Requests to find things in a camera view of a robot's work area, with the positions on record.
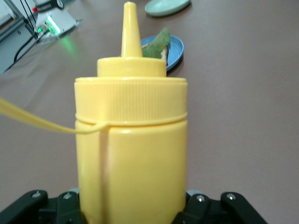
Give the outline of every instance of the bottle nozzle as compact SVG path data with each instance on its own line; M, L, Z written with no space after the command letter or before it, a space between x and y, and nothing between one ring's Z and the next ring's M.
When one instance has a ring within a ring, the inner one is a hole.
M142 56L136 4L124 4L121 57L99 59L98 77L166 77L166 61Z
M121 56L142 57L136 4L129 1L124 4Z

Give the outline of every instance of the bottle cap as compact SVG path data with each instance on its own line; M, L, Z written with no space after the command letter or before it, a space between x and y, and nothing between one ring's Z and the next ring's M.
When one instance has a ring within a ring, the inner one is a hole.
M170 123L187 116L187 82L166 77L166 61L142 56L136 4L124 4L121 57L97 62L98 76L77 78L76 118L114 126Z

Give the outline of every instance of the blue plate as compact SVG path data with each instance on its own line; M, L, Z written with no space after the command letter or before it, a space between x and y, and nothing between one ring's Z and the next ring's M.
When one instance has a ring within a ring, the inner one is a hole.
M157 36L150 36L141 40L141 45L152 42ZM170 45L168 46L167 71L172 69L182 58L184 44L177 36L170 35Z

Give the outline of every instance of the green leaf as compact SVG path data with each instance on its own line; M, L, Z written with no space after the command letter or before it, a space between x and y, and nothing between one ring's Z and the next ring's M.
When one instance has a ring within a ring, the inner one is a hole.
M164 28L153 42L142 47L143 57L153 57L161 59L163 49L167 48L170 43L170 32L168 28Z
M143 57L153 57L161 59L162 48L157 47L155 45L147 45L142 48Z
M166 47L169 43L170 43L170 32L168 28L164 28L154 39L154 41L150 44L159 47Z

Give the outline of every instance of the mustard bottle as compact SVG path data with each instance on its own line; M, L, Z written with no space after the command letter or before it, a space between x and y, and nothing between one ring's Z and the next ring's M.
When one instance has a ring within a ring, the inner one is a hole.
M88 224L168 224L185 206L187 82L142 57L136 4L124 4L121 57L75 81L80 206Z

